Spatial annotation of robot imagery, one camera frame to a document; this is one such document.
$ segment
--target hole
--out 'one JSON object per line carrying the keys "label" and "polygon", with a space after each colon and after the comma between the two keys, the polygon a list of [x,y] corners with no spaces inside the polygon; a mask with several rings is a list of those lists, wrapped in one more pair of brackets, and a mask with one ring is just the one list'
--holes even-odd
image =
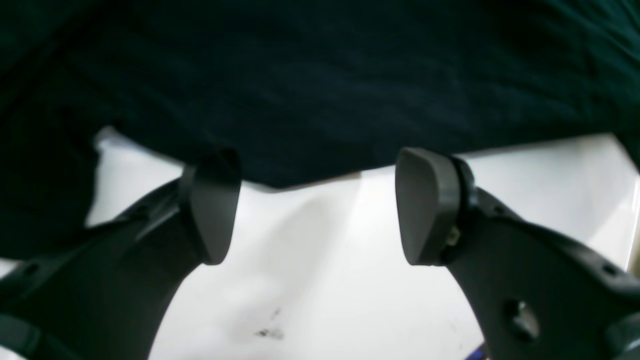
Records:
{"label": "hole", "polygon": [[24,273],[26,275],[33,275],[35,274],[36,271],[38,271],[38,268],[39,268],[38,264],[30,264],[24,269]]}
{"label": "hole", "polygon": [[611,275],[611,276],[616,276],[616,274],[618,273],[616,271],[616,268],[614,268],[613,266],[609,265],[609,264],[605,264],[602,267],[602,271],[606,272],[607,274]]}
{"label": "hole", "polygon": [[531,342],[540,336],[540,325],[531,306],[524,301],[511,300],[505,305],[507,323],[516,338]]}

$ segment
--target white surface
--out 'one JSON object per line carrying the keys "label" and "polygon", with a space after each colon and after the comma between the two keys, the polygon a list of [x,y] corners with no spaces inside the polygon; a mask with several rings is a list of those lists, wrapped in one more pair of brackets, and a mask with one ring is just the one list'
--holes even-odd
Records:
{"label": "white surface", "polygon": [[[180,175],[179,163],[113,134],[99,148],[90,224]],[[527,220],[626,265],[637,174],[612,137],[465,157],[478,185]],[[243,184],[227,259],[185,280],[150,358],[464,359],[482,342],[479,327],[446,269],[406,264],[393,173],[284,192]]]}

